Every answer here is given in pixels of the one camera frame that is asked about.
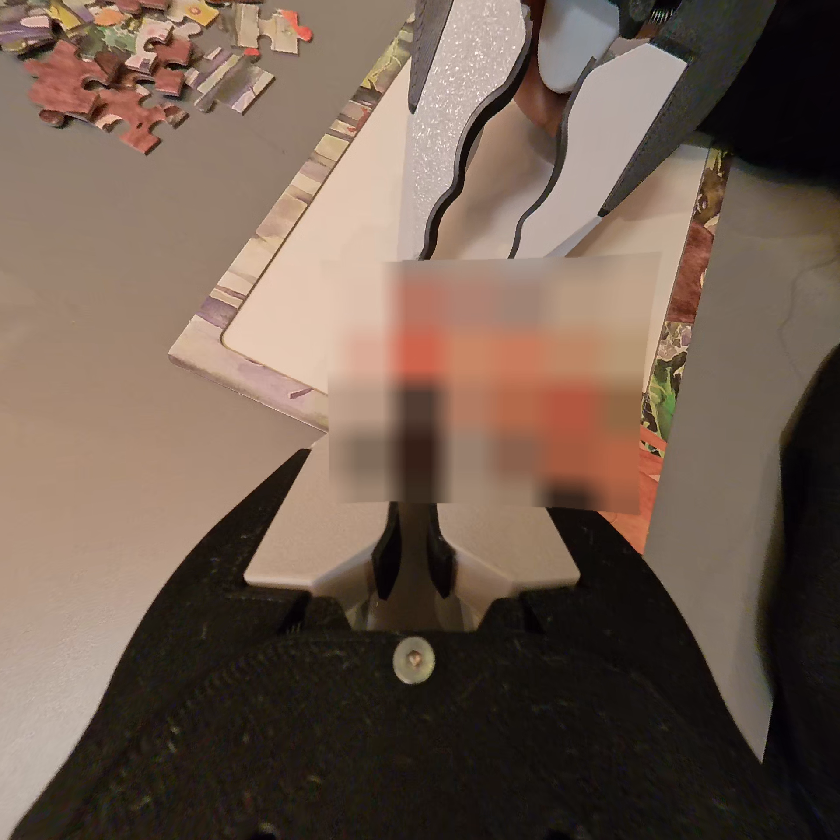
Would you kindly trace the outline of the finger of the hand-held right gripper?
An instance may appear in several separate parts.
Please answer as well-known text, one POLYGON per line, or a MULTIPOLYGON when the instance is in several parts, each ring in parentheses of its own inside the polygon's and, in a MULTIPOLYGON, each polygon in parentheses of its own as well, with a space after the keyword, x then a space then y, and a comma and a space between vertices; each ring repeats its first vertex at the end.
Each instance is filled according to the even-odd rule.
POLYGON ((415 3, 410 67, 410 259, 429 259, 462 193, 487 122, 529 63, 532 17, 519 1, 415 3))
POLYGON ((551 176, 518 221, 510 259, 567 255, 608 214, 609 195, 697 58, 679 48, 665 40, 590 62, 563 113, 551 176))

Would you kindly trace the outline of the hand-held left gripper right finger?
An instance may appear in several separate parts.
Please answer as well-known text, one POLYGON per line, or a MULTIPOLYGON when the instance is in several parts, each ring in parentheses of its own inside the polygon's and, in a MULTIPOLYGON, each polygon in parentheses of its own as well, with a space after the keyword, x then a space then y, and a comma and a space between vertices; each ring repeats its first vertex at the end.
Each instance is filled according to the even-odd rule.
POLYGON ((581 576, 542 507, 433 505, 427 564, 437 593, 459 604, 467 631, 497 600, 574 586, 581 576))

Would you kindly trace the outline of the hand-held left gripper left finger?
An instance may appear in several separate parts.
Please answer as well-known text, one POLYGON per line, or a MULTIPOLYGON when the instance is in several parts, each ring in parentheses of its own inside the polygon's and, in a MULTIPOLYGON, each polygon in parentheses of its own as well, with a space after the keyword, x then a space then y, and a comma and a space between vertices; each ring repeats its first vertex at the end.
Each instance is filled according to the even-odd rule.
POLYGON ((400 570, 396 503, 340 500, 329 471, 329 436, 309 449, 245 571, 249 585, 334 599, 353 628, 371 602, 387 599, 400 570))

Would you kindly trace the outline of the assembled lion puzzle section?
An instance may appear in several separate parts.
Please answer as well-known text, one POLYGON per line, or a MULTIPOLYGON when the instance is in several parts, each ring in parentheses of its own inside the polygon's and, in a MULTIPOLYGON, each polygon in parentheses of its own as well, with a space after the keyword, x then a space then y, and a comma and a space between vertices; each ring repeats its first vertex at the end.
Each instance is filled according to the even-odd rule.
POLYGON ((650 512, 626 514, 602 511, 601 514, 637 553, 644 555, 651 519, 650 512))

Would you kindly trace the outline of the printed frame puzzle tray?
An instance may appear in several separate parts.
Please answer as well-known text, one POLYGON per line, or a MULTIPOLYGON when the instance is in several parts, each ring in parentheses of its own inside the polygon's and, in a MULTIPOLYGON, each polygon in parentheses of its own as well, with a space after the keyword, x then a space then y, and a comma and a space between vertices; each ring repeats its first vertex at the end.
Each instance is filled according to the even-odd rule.
MULTIPOLYGON (((322 269, 396 259, 412 39, 407 21, 175 341, 175 364, 326 428, 322 269)), ((545 141, 514 102, 489 121, 436 259, 508 255, 552 170, 545 141)), ((660 254, 639 466, 651 517, 731 162, 706 142, 683 145, 570 252, 660 254)))

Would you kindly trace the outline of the person's right hand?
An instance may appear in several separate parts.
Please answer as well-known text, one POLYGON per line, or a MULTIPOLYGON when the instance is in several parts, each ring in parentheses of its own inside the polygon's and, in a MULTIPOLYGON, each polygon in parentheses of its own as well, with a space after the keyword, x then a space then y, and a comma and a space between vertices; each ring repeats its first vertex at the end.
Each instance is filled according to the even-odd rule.
POLYGON ((514 102, 537 128, 555 138, 570 98, 569 92, 558 93, 544 84, 538 62, 532 59, 514 95, 514 102))

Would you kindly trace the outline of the pile of loose puzzle pieces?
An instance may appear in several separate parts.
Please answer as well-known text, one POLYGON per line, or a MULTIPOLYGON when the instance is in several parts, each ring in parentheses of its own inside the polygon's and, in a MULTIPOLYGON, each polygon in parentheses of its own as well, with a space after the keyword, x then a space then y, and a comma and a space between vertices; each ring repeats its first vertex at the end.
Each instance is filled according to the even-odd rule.
POLYGON ((258 63, 260 40, 298 54, 312 31, 297 11, 262 2, 2 1, 2 52, 24 60, 28 98, 43 123, 71 120, 120 139, 141 154, 156 129, 220 103, 244 114, 274 76, 258 63))

